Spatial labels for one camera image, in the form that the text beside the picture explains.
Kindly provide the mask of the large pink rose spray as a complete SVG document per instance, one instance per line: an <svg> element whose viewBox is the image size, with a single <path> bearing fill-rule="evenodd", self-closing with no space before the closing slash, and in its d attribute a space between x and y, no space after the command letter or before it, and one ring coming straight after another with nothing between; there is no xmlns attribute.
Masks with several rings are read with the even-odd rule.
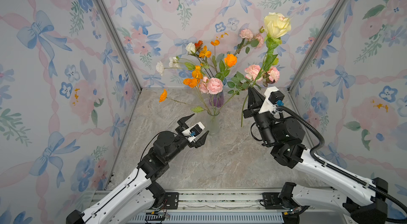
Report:
<svg viewBox="0 0 407 224"><path fill-rule="evenodd" d="M226 89L230 98L240 95L250 87L261 89L261 85L267 87L278 82L280 79L278 63L279 59L276 58L268 70L264 70L260 65L250 65L244 70L244 73L237 72L226 81Z"/></svg>

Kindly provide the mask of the clear ribbed glass vase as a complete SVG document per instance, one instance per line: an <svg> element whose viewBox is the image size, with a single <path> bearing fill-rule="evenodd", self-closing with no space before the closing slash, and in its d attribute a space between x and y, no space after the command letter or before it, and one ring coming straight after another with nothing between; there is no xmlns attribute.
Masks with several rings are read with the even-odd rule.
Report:
<svg viewBox="0 0 407 224"><path fill-rule="evenodd" d="M210 136L215 136L216 134L219 133L220 131L220 125L219 125L219 109L217 107L211 109L210 111L207 112L208 117L207 117L207 129L209 131Z"/></svg>

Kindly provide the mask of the blue purple glass vase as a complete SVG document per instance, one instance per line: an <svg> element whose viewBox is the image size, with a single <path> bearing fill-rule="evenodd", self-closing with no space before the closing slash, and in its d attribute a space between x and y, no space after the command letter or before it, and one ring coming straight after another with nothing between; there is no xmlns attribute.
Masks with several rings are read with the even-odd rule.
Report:
<svg viewBox="0 0 407 224"><path fill-rule="evenodd" d="M224 105L224 92L209 95L209 104L212 107L221 108Z"/></svg>

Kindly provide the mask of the pink peony flower spray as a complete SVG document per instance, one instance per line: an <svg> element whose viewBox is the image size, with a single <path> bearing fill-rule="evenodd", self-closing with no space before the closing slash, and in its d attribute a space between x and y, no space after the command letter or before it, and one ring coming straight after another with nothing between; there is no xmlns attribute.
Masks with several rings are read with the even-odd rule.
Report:
<svg viewBox="0 0 407 224"><path fill-rule="evenodd" d="M218 78L204 77L198 84L199 98L203 103L206 112L215 108L209 104L209 95L223 91L224 84Z"/></svg>

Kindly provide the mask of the orange rose flower stem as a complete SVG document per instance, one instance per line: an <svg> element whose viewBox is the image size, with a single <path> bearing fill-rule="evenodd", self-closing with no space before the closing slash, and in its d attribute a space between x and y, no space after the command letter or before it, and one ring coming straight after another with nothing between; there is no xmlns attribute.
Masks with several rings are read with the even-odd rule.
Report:
<svg viewBox="0 0 407 224"><path fill-rule="evenodd" d="M221 54L218 58L213 57L213 64L215 67L215 78L223 81L231 72L231 68L237 63L237 56L234 54L227 54L223 57Z"/></svg>

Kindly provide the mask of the orange ranunculus flower spray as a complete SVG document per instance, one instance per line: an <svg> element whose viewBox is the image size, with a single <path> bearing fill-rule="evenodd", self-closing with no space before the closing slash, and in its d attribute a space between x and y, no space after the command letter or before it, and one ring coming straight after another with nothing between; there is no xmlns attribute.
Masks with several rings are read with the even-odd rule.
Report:
<svg viewBox="0 0 407 224"><path fill-rule="evenodd" d="M182 82L184 89L163 89L158 102L175 102L187 106L193 113L206 113L211 116L219 114L219 108L215 105L214 92L209 90L209 84L213 81L203 71L201 65L191 64L191 76Z"/></svg>

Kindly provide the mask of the orange poppy flower spray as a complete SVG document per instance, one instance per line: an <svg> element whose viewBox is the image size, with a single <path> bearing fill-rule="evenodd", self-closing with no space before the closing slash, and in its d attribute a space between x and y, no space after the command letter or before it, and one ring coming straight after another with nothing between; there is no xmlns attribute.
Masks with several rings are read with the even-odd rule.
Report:
<svg viewBox="0 0 407 224"><path fill-rule="evenodd" d="M216 56L215 51L213 51L213 52L210 51L210 49L208 47L207 47L207 50L208 50L207 53L206 53L207 64L209 65L209 69L210 69L210 71L212 73L210 78L212 78L212 77L215 77L215 74L216 74L215 67L214 67L214 64L213 64L213 57L218 58L220 54L218 56Z"/></svg>

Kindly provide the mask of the pink carnation flower spray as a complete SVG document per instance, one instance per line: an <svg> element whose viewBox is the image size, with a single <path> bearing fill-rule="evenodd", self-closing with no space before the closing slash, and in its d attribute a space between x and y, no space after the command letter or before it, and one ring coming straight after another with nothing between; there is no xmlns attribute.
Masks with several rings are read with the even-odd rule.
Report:
<svg viewBox="0 0 407 224"><path fill-rule="evenodd" d="M248 55L255 49L260 49L264 45L265 27L261 27L257 33L253 33L250 29L243 29L240 32L241 41L236 45L236 50L233 56L239 58L241 54Z"/></svg>

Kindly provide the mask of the cream rose flower stem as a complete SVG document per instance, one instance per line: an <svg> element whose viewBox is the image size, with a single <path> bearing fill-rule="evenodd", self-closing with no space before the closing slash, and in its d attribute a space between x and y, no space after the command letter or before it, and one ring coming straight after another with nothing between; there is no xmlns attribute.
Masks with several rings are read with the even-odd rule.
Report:
<svg viewBox="0 0 407 224"><path fill-rule="evenodd" d="M263 62L260 65L264 70L268 70L271 67L273 61L278 58L275 54L275 50L282 45L282 37L291 31L290 18L285 17L281 13L269 13L264 18L264 45L267 47L267 52L263 58Z"/></svg>

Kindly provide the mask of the orange-red gerbera flower stem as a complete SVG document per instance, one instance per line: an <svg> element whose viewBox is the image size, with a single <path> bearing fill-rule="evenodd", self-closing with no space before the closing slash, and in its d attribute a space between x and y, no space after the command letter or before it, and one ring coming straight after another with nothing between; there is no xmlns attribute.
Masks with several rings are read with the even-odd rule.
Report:
<svg viewBox="0 0 407 224"><path fill-rule="evenodd" d="M199 40L197 43L195 43L195 49L196 51L198 51L203 45L203 42L201 40Z"/></svg>

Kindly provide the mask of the white rose flower stem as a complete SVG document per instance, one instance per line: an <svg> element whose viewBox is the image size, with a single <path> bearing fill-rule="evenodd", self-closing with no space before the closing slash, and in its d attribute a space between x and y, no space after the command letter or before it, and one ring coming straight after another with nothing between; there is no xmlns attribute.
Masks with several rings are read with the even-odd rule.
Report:
<svg viewBox="0 0 407 224"><path fill-rule="evenodd" d="M193 56L193 57L195 57L195 58L197 58L198 59L198 61L199 61L199 63L200 63L200 67L201 68L204 68L204 69L207 69L207 65L206 65L206 63L207 63L207 57L206 57L206 53L207 53L207 47L206 46L204 46L204 45L202 45L202 47L198 50L198 51L196 51L196 49L195 49L195 43L189 43L187 46L186 46L186 48L185 48L185 50L187 51L187 54L188 55L190 55L190 56Z"/></svg>

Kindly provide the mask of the white lisianthus flower stem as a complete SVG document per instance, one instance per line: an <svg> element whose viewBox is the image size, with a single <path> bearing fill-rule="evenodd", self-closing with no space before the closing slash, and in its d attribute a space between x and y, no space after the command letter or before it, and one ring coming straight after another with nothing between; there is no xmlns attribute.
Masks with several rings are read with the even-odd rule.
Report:
<svg viewBox="0 0 407 224"><path fill-rule="evenodd" d="M156 72L161 76L164 76L165 70L187 70L188 78L195 78L198 80L203 79L205 76L210 77L212 75L209 65L206 63L197 64L190 59L176 57L170 57L168 65L163 64L161 61L156 64Z"/></svg>

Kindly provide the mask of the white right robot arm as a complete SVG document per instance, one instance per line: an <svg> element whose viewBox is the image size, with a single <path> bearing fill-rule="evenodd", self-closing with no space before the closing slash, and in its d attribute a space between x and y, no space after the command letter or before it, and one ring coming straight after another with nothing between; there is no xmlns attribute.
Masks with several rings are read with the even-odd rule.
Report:
<svg viewBox="0 0 407 224"><path fill-rule="evenodd" d="M331 190L313 189L286 182L279 193L263 194L268 210L285 209L285 217L298 223L299 215L310 207L319 207L349 216L358 224L384 224L388 209L388 184L381 178L368 179L319 157L303 143L309 130L319 139L321 134L294 111L283 106L284 95L275 87L262 95L248 89L248 107L244 118L254 118L263 146L271 148L273 159L281 166L312 175L331 186Z"/></svg>

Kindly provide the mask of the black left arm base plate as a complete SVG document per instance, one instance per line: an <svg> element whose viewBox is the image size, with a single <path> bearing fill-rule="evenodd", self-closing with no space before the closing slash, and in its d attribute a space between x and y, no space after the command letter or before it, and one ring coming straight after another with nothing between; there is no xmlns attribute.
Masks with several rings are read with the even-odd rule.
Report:
<svg viewBox="0 0 407 224"><path fill-rule="evenodd" d="M165 192L159 195L152 206L153 209L177 210L179 205L178 192Z"/></svg>

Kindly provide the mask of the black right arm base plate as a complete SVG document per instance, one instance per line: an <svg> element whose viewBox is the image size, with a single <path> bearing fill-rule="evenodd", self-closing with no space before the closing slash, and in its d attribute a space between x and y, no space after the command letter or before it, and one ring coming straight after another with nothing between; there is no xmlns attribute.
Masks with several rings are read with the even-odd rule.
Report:
<svg viewBox="0 0 407 224"><path fill-rule="evenodd" d="M264 192L262 193L262 199L259 203L266 210L283 210L284 205L282 200L279 198L279 193L277 192Z"/></svg>

